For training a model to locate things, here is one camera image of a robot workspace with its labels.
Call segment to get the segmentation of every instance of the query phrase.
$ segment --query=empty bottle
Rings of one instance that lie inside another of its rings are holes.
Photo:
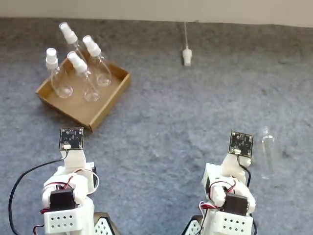
[[[51,72],[51,86],[60,98],[68,98],[73,94],[73,87],[66,84],[67,73],[63,67],[59,67],[57,51],[54,48],[48,48],[46,51],[45,66]]]
[[[68,26],[67,22],[60,23],[60,30],[62,31],[65,40],[67,41],[67,47],[69,51],[75,51],[81,59],[87,63],[82,51],[82,43],[78,40],[76,34],[73,30]]]
[[[94,69],[97,84],[101,87],[108,86],[112,82],[112,73],[106,64],[100,47],[93,41],[90,35],[85,36],[83,42],[90,54],[89,64],[92,65]]]
[[[263,167],[262,167],[262,178],[263,179],[274,179],[279,172],[279,161],[282,159],[281,151],[278,146],[278,142],[275,137],[270,133],[268,127],[262,129],[262,155]]]
[[[68,59],[73,64],[77,74],[83,78],[85,86],[83,95],[86,101],[97,101],[100,98],[100,93],[94,84],[94,75],[89,71],[87,64],[79,58],[75,51],[67,54]]]

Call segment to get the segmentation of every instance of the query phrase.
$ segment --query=cable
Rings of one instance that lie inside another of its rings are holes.
[[[186,44],[186,48],[188,49],[188,36],[187,36],[186,22],[184,22],[184,30],[185,30],[185,44]]]
[[[41,165],[37,165],[27,171],[25,171],[22,175],[20,175],[20,177],[18,178],[18,180],[15,182],[12,190],[11,190],[11,194],[10,194],[10,198],[9,198],[9,204],[8,204],[8,210],[9,210],[9,222],[10,222],[10,227],[11,227],[11,230],[12,232],[15,234],[15,235],[20,235],[17,230],[15,229],[15,226],[14,226],[14,222],[13,222],[13,217],[12,217],[12,201],[13,201],[13,196],[14,196],[14,193],[15,193],[15,190],[17,188],[17,186],[19,185],[20,181],[22,180],[22,178],[27,175],[28,173],[32,172],[33,170],[36,170],[37,168],[39,167],[42,167],[42,166],[45,166],[45,165],[48,165],[48,164],[52,164],[52,163],[56,163],[56,162],[59,162],[59,161],[62,161],[64,160],[67,156],[68,156],[68,150],[66,150],[66,155],[65,157],[61,158],[61,159],[58,159],[58,160],[53,160],[53,161],[50,161],[50,162],[46,162],[46,163],[43,163]]]
[[[211,187],[212,187],[214,184],[217,184],[217,183],[226,183],[226,184],[230,185],[230,188],[227,190],[227,192],[228,192],[229,190],[232,190],[233,187],[234,187],[234,185],[231,185],[229,182],[226,182],[226,181],[215,181],[215,182],[213,182],[213,183],[210,185],[209,189],[208,189],[208,197],[209,197],[210,200],[211,200]]]
[[[203,224],[204,224],[204,221],[205,221],[205,218],[206,218],[206,215],[207,215],[207,211],[208,211],[208,210],[206,210],[206,212],[205,212],[205,215],[204,215],[203,221],[202,221],[202,223],[201,223],[200,230],[199,230],[199,232],[197,232],[195,235],[199,235],[199,234],[201,233],[201,230],[202,230],[202,228],[203,228]]]
[[[237,155],[237,162],[238,162],[238,165],[248,173],[248,181],[246,183],[246,186],[248,188],[250,185],[250,181],[251,181],[251,172],[245,166],[240,164],[239,155]]]
[[[198,206],[198,208],[199,208],[199,210],[201,211],[201,214],[202,214],[202,219],[204,219],[204,213],[203,213],[203,210],[202,210],[202,207],[201,207],[201,205],[202,205],[203,203],[205,203],[205,202],[204,202],[204,201],[200,201],[200,202],[199,202],[199,206]]]
[[[87,169],[79,168],[79,169],[77,169],[77,170],[74,170],[73,173],[77,173],[78,171],[81,171],[81,170],[86,171],[86,172],[91,172],[91,173],[97,178],[97,184],[96,184],[96,186],[94,187],[93,191],[87,194],[87,195],[91,195],[91,194],[93,194],[94,192],[97,191],[97,189],[98,189],[98,187],[99,187],[99,185],[100,185],[100,179],[99,179],[99,177],[97,176],[97,174],[94,173],[92,170],[87,170]]]
[[[252,221],[252,224],[253,224],[253,227],[254,227],[253,235],[257,235],[257,233],[258,233],[258,227],[256,226],[256,223],[255,223],[254,219],[253,219],[253,221]]]
[[[239,160],[239,155],[237,155],[237,162],[238,162],[238,165],[243,169],[245,170],[247,173],[248,173],[248,181],[246,183],[246,186],[247,188],[250,186],[250,181],[251,181],[251,172],[243,165],[240,164],[240,160]],[[257,235],[258,233],[258,227],[253,219],[253,227],[254,227],[254,232],[253,232],[253,235]]]
[[[33,233],[34,235],[37,235],[37,232],[36,232],[36,228],[42,228],[45,224],[43,225],[36,225],[34,228],[33,228]]]

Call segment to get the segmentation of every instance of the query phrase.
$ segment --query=gray carpet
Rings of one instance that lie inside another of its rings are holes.
[[[47,76],[45,49],[65,57],[61,21],[0,19],[1,234],[11,234],[7,202],[17,177],[60,157],[59,128],[76,126],[35,95]],[[181,234],[199,214],[205,163],[221,163],[232,129],[256,135],[257,160],[263,125],[279,137],[283,158],[281,177],[270,182],[258,177],[262,161],[250,168],[258,234],[312,233],[313,29],[189,23],[193,65],[186,69],[181,23],[68,22],[133,77],[85,138],[101,178],[96,211],[108,212],[123,235]],[[17,189],[13,215],[22,235],[43,222],[42,185],[56,167],[36,170]]]

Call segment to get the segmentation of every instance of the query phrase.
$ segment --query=cardboard tray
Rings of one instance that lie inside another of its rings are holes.
[[[87,102],[83,96],[84,82],[82,78],[76,75],[71,62],[66,59],[61,66],[65,68],[69,76],[69,84],[73,87],[72,96],[69,98],[59,98],[53,91],[49,78],[36,90],[36,94],[43,103],[94,132],[124,90],[130,85],[130,75],[122,68],[109,63],[108,66],[112,73],[112,83],[107,87],[99,87],[101,97],[98,101]]]

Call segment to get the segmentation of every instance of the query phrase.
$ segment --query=white spray nozzle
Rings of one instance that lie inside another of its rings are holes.
[[[184,66],[191,66],[191,57],[192,57],[191,49],[186,48],[185,50],[183,50],[182,57],[184,59]]]
[[[75,51],[69,52],[67,57],[78,73],[82,73],[87,70],[87,64],[76,54]]]
[[[76,34],[70,29],[67,22],[60,23],[59,28],[68,44],[73,44],[77,41]]]
[[[46,51],[46,58],[45,58],[45,66],[49,70],[56,69],[58,67],[58,57],[57,51],[54,48],[48,48]]]
[[[101,53],[100,47],[94,42],[90,35],[85,36],[83,42],[92,57],[98,56]]]

